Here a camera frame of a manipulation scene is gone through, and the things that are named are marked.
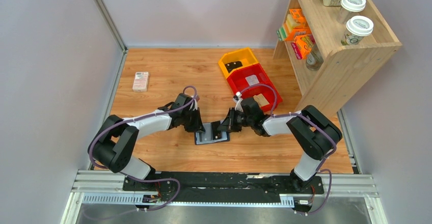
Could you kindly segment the grey VIP credit card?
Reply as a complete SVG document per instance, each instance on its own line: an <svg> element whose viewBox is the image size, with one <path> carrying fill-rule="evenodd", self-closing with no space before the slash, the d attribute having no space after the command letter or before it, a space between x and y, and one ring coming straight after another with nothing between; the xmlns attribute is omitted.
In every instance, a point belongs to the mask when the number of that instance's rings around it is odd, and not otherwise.
<svg viewBox="0 0 432 224"><path fill-rule="evenodd" d="M215 131L213 129L212 123L204 123L204 132L200 132L198 135L198 140L200 144L209 144L215 141Z"/></svg>

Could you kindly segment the navy blue card holder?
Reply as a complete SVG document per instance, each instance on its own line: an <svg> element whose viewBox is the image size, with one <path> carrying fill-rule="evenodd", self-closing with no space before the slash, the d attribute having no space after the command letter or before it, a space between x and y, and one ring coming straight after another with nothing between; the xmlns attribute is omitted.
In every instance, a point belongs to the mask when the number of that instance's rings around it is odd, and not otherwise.
<svg viewBox="0 0 432 224"><path fill-rule="evenodd" d="M208 145L230 141L229 132L218 130L221 122L222 121L204 123L204 132L195 133L195 145Z"/></svg>

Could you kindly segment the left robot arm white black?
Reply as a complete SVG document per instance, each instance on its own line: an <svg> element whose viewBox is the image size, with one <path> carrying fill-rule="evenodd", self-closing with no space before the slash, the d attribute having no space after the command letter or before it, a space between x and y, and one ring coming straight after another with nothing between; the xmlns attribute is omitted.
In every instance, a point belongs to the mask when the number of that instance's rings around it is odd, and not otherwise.
<svg viewBox="0 0 432 224"><path fill-rule="evenodd" d="M133 156L137 140L179 126L187 132L204 131L198 95L180 93L175 101L138 117L121 118L111 115L106 118L88 147L91 163L113 173L144 180L153 168Z"/></svg>

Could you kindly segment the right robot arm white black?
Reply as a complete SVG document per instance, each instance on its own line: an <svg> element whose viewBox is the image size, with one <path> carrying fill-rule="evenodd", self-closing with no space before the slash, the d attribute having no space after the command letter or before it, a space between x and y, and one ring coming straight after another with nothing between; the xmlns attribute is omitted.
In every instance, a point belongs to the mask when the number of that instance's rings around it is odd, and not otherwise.
<svg viewBox="0 0 432 224"><path fill-rule="evenodd" d="M291 171L299 182L308 182L342 140L341 130L315 106L307 105L296 113L270 115L253 98L237 102L229 109L218 130L240 132L250 127L258 136L291 134L303 149L300 161Z"/></svg>

